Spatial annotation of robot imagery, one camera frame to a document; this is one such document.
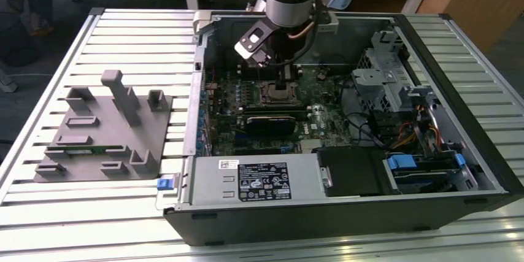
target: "vertical post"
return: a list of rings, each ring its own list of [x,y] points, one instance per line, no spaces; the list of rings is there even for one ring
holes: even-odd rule
[[[139,118],[134,103],[135,97],[129,97],[127,94],[133,96],[134,93],[126,91],[121,84],[121,77],[122,74],[118,70],[105,70],[101,75],[101,84],[109,87],[114,97],[114,104],[123,114],[129,126],[137,126],[139,125]]]

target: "motherboard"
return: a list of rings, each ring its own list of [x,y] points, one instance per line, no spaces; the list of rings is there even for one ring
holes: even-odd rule
[[[213,156],[310,153],[350,145],[339,109],[347,75],[326,66],[302,66],[299,79],[277,85],[263,69],[210,75],[206,83]]]

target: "rectangular block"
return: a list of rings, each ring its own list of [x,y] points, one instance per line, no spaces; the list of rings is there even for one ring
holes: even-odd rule
[[[65,170],[63,166],[59,165],[58,163],[39,164],[37,166],[37,168],[34,169],[34,172],[42,177],[63,175],[65,171],[66,170]]]
[[[125,167],[121,161],[107,161],[101,162],[99,171],[106,176],[121,175],[127,172],[127,168]]]
[[[95,116],[78,116],[65,119],[65,125],[67,127],[94,127],[98,126],[98,119]]]
[[[89,135],[61,135],[55,145],[89,145],[91,138]]]

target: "black panel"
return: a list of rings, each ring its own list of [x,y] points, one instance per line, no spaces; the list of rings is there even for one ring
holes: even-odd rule
[[[321,148],[318,165],[329,171],[331,187],[326,196],[390,195],[391,188],[382,164],[383,153],[370,148]]]
[[[166,209],[163,218],[187,245],[285,241],[437,229],[503,203],[506,196],[474,196],[479,198],[486,202],[447,197],[193,212]],[[215,218],[193,217],[202,213]]]

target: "gray plastic part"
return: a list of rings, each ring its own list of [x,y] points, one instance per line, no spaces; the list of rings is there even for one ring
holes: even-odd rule
[[[162,90],[149,90],[147,104],[151,112],[162,112],[167,109]]]
[[[111,149],[111,150],[105,150],[105,153],[110,157],[126,157],[130,156],[130,149],[127,146],[118,148],[118,149]]]
[[[98,124],[99,124],[98,118],[95,118],[94,116],[77,116],[77,117],[67,118],[65,120],[65,125],[69,128],[95,127],[98,126]]]
[[[121,111],[129,126],[137,126],[141,124],[139,117],[137,114],[137,97],[131,88],[125,88],[121,84],[122,74],[119,70],[105,70],[101,75],[101,84],[106,86],[114,97],[114,105]]]
[[[99,170],[106,176],[127,173],[127,168],[121,161],[101,162]]]
[[[87,145],[91,144],[89,135],[63,135],[58,137],[55,145]]]
[[[143,160],[141,159],[135,150],[130,153],[130,166],[134,168],[134,171],[138,174],[150,173],[151,170],[155,169],[158,166],[158,162],[154,160],[153,156],[150,155],[150,151],[145,151]]]
[[[63,150],[46,150],[43,154],[53,161],[61,161],[62,159],[70,158],[69,154]]]
[[[65,101],[69,107],[74,110],[74,113],[81,115],[82,113],[89,114],[89,107],[86,101],[93,100],[94,97],[90,94],[89,88],[73,87],[65,96]]]
[[[54,163],[54,164],[38,165],[34,172],[42,177],[53,177],[53,176],[61,177],[65,173],[65,170],[66,169],[63,168],[62,165]]]
[[[109,81],[121,80],[119,71],[109,74],[115,78]],[[113,96],[90,99],[75,90],[78,98],[87,98],[83,102],[90,115],[77,115],[73,108],[65,113],[37,167],[35,182],[154,179],[158,176],[173,98],[161,91],[134,96],[131,88],[122,86],[114,93],[125,94],[118,108]],[[151,111],[150,103],[155,106],[155,100],[161,108],[154,107]],[[139,125],[129,126],[121,106],[131,108]],[[50,169],[57,163],[59,169]]]

